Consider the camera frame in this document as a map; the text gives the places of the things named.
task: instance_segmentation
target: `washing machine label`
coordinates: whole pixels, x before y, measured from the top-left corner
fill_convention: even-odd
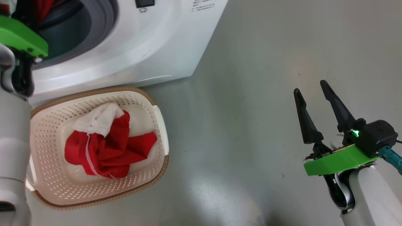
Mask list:
[[[215,7],[216,0],[192,0],[193,7],[191,9],[192,12],[207,10]]]

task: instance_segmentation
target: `basket rim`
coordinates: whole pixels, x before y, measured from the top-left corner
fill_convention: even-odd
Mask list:
[[[132,92],[137,92],[141,95],[143,95],[144,97],[146,97],[149,102],[153,105],[156,106],[156,102],[154,101],[154,99],[147,94],[145,91],[143,91],[142,89],[136,88],[136,87],[132,87],[132,86],[115,86],[115,87],[109,87],[109,88],[101,88],[101,89],[96,89],[96,90],[91,90],[91,91],[86,91],[86,92],[81,92],[81,93],[77,93],[77,94],[73,94],[73,95],[69,95],[66,97],[61,97],[58,98],[56,100],[50,101],[48,103],[42,104],[38,107],[36,107],[35,109],[33,109],[31,111],[31,119],[37,115],[37,113],[41,112],[42,110],[45,110],[47,108],[53,107],[55,105],[67,102],[67,101],[72,101],[78,98],[82,98],[82,97],[88,97],[88,96],[92,96],[92,95],[97,95],[97,94],[103,94],[103,93],[111,93],[111,92],[121,92],[121,91],[132,91]],[[38,190],[34,190],[32,191],[32,195],[36,198],[36,200],[38,200],[40,203],[42,203],[44,206],[54,209],[54,210],[76,210],[76,209],[80,209],[80,208],[85,208],[85,207],[90,207],[90,206],[94,206],[94,205],[99,205],[99,204],[104,204],[113,200],[117,200],[129,195],[132,195],[136,192],[142,191],[150,186],[152,186],[153,184],[155,184],[156,182],[158,182],[160,180],[160,178],[165,174],[166,172],[166,168],[168,167],[168,163],[169,163],[169,155],[165,155],[164,157],[164,162],[162,165],[162,169],[160,170],[160,172],[157,174],[156,177],[154,177],[151,181],[140,185],[138,187],[135,187],[131,190],[128,191],[124,191],[109,197],[105,197],[105,198],[101,198],[101,199],[96,199],[93,201],[88,201],[88,202],[83,202],[83,203],[76,203],[76,204],[70,204],[70,205],[58,205],[58,204],[54,204],[52,202],[49,202],[47,199],[45,199]]]

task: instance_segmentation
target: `white washing machine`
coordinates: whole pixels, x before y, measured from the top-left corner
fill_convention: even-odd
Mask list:
[[[49,57],[31,104],[191,76],[228,0],[61,0],[41,25]]]

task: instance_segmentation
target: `green bracket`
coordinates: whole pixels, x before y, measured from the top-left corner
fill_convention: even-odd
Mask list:
[[[0,16],[0,43],[24,51],[32,57],[47,57],[48,45],[37,33],[23,23]]]
[[[345,170],[357,168],[379,158],[367,157],[356,145],[350,145],[339,149],[333,154],[306,162],[304,169],[308,176],[328,175]]]

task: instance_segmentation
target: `washing machine door opening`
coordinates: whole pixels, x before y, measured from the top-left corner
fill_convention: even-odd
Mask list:
[[[111,32],[118,14],[116,0],[60,0],[40,24],[49,55],[33,69],[75,58],[99,45]]]

